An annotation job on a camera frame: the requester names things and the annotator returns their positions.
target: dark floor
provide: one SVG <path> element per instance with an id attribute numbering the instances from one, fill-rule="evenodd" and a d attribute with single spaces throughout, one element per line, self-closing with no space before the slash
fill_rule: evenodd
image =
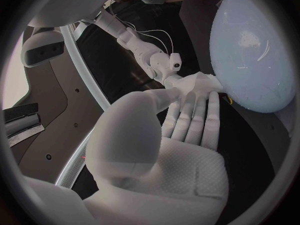
<path id="1" fill-rule="evenodd" d="M 179 74 L 187 76 L 198 72 L 199 64 L 191 40 L 179 18 L 179 10 L 179 4 L 148 5 L 139 0 L 113 4 L 113 11 L 119 14 L 119 18 L 133 23 L 139 31 L 167 31 L 173 39 L 175 52 L 180 53 L 183 61 Z M 155 36 L 163 40 L 171 51 L 170 41 L 165 34 L 155 32 Z M 155 39 L 142 39 L 164 49 Z M 147 77 L 130 52 L 100 28 L 90 25 L 77 44 L 90 71 L 111 103 L 132 91 L 162 87 L 160 83 Z M 165 116 L 166 111 L 158 115 L 161 123 Z M 220 121 L 218 152 L 225 159 L 229 199 L 217 224 L 225 225 L 259 198 L 272 181 L 274 171 L 267 152 L 254 131 L 223 99 L 220 100 Z M 73 190 L 82 199 L 98 190 L 86 167 L 75 182 Z"/>

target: light blue balloon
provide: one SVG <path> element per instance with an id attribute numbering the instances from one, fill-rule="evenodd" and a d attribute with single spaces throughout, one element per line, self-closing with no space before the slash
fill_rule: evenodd
<path id="1" fill-rule="evenodd" d="M 210 58 L 225 92 L 260 113 L 286 107 L 295 96 L 284 41 L 251 0 L 224 0 L 210 33 Z"/>

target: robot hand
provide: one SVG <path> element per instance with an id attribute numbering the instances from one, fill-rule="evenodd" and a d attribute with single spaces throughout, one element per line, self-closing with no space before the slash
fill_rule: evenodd
<path id="1" fill-rule="evenodd" d="M 205 121 L 206 97 L 196 101 L 194 92 L 190 92 L 180 112 L 181 101 L 169 106 L 162 125 L 162 136 L 202 147 L 217 150 L 220 130 L 220 104 L 216 91 L 209 94 L 207 117 Z"/>

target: balloon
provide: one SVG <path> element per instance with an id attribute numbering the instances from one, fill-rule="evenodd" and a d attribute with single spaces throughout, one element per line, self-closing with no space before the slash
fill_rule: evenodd
<path id="1" fill-rule="evenodd" d="M 225 92 L 260 113 L 286 107 L 295 96 L 285 42 L 268 14 L 251 0 L 224 0 L 210 33 L 210 57 Z"/>

